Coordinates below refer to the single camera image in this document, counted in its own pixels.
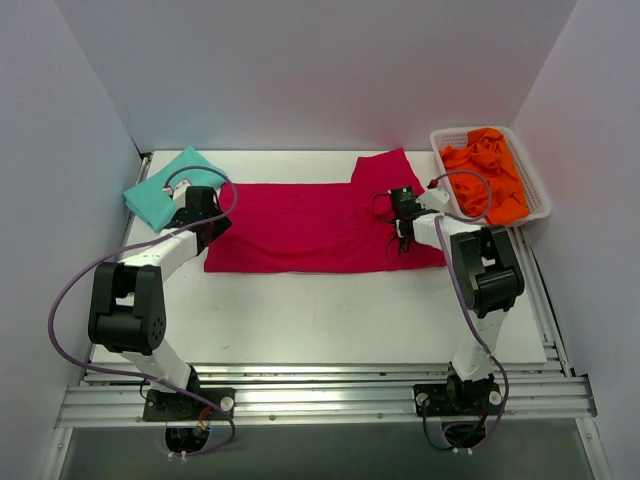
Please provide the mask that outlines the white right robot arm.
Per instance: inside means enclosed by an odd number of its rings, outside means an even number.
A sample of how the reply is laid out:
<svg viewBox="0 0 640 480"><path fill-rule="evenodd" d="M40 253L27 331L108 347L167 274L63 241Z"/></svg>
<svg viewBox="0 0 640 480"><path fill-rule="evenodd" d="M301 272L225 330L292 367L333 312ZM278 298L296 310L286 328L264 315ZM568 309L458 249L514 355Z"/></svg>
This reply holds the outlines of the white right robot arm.
<svg viewBox="0 0 640 480"><path fill-rule="evenodd" d="M508 230L427 209L409 186L388 195L399 238L436 248L445 258L468 332L451 361L458 378L445 386L444 400L453 411L467 412L480 400L475 382L493 373L501 327L525 289Z"/></svg>

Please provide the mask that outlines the red t shirt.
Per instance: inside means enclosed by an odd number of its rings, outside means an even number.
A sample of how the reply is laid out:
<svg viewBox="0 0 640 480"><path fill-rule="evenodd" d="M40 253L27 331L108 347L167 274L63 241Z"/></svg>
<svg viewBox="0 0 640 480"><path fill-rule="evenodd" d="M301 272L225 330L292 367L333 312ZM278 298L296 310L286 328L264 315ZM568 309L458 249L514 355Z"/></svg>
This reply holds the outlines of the red t shirt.
<svg viewBox="0 0 640 480"><path fill-rule="evenodd" d="M232 225L208 248L207 273L371 273L442 267L440 250L401 245L388 191L423 188L406 153L357 159L347 183L225 185Z"/></svg>

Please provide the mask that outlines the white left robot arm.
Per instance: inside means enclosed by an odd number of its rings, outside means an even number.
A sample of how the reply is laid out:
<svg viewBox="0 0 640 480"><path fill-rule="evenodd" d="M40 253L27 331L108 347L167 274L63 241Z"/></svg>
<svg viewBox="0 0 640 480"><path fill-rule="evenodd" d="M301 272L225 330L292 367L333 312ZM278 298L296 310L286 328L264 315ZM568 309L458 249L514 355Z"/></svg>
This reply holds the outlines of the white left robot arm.
<svg viewBox="0 0 640 480"><path fill-rule="evenodd" d="M121 355L161 391L166 408L179 419L194 417L202 405L195 370L165 339L164 282L199 256L231 226L212 187L189 186L184 205L161 232L166 239L94 271L88 335L95 345Z"/></svg>

